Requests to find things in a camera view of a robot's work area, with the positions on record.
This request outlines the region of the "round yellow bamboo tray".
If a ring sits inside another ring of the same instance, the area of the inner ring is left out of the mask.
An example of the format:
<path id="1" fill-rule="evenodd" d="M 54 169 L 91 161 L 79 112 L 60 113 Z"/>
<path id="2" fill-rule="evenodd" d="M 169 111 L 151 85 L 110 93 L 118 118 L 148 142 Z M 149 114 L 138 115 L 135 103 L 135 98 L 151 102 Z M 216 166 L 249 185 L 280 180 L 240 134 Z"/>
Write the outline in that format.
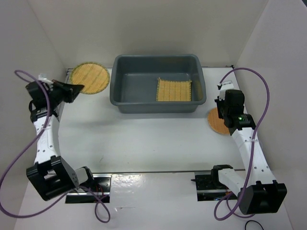
<path id="1" fill-rule="evenodd" d="M 72 70 L 69 83 L 83 85 L 82 94 L 97 94 L 109 85 L 110 74 L 107 68 L 99 63 L 84 62 Z"/>

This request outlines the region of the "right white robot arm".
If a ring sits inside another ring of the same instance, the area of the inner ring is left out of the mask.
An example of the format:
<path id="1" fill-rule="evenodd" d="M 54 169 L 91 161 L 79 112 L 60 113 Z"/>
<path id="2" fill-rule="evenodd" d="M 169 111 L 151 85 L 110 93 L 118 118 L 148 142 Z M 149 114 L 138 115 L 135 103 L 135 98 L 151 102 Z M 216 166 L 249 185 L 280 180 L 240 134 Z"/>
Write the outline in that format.
<path id="1" fill-rule="evenodd" d="M 276 213 L 287 194 L 287 188 L 284 183 L 277 182 L 266 162 L 254 119 L 244 112 L 243 92 L 222 90 L 215 102 L 218 117 L 224 121 L 239 150 L 246 178 L 239 176 L 230 165 L 215 165 L 211 170 L 211 185 L 230 189 L 244 215 Z"/>

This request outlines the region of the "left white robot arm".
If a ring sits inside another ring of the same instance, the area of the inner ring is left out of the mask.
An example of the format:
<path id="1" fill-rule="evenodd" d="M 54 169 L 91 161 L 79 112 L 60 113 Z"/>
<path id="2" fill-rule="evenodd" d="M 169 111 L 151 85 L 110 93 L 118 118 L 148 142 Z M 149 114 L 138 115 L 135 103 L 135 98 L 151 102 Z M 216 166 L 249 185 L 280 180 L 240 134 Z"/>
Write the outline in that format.
<path id="1" fill-rule="evenodd" d="M 57 80 L 31 82 L 25 87 L 31 96 L 30 120 L 39 136 L 33 166 L 26 176 L 45 201 L 65 192 L 82 188 L 88 192 L 95 187 L 91 170 L 83 166 L 73 169 L 60 155 L 59 110 L 61 103 L 72 103 L 84 85 L 72 85 Z"/>

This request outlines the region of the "round orange woven tray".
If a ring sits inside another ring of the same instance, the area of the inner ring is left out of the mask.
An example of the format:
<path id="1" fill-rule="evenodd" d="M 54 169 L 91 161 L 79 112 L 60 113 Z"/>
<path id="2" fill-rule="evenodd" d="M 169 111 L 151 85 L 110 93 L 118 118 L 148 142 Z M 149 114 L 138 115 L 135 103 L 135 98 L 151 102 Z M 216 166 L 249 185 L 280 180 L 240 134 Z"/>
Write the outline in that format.
<path id="1" fill-rule="evenodd" d="M 207 121 L 211 129 L 220 134 L 229 136 L 230 132 L 229 129 L 225 126 L 224 120 L 220 119 L 218 116 L 218 109 L 217 107 L 211 109 L 207 115 Z"/>

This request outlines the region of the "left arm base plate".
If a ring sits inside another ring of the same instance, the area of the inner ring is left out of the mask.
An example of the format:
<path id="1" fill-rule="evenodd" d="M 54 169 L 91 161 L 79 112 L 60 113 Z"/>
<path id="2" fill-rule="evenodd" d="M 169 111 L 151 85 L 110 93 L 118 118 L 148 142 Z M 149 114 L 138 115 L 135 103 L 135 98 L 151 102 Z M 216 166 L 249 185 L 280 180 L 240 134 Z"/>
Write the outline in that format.
<path id="1" fill-rule="evenodd" d="M 102 199 L 103 203 L 110 202 L 110 190 L 112 174 L 94 173 L 94 183 L 91 185 L 91 191 Z M 91 195 L 91 193 L 76 189 L 68 193 L 65 198 L 66 204 L 93 204 L 97 203 L 97 200 Z"/>

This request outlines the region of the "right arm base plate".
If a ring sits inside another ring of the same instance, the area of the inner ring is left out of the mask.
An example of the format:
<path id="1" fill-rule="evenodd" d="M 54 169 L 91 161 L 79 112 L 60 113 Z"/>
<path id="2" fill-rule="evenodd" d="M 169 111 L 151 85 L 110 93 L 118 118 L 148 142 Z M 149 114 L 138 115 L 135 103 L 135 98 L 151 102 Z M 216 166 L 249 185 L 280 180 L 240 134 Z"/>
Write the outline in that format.
<path id="1" fill-rule="evenodd" d="M 200 201 L 219 201 L 231 191 L 225 185 L 215 185 L 212 180 L 211 172 L 195 172 L 194 179 L 196 185 L 197 200 Z"/>

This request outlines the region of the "square bamboo mat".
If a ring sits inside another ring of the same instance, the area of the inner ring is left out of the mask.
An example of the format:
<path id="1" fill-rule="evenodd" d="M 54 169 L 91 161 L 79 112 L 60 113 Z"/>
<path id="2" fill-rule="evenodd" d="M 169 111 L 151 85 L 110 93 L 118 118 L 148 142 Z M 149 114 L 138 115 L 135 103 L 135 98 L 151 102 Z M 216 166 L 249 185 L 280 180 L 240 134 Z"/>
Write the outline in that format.
<path id="1" fill-rule="evenodd" d="M 192 81 L 171 81 L 158 78 L 157 102 L 190 102 Z"/>

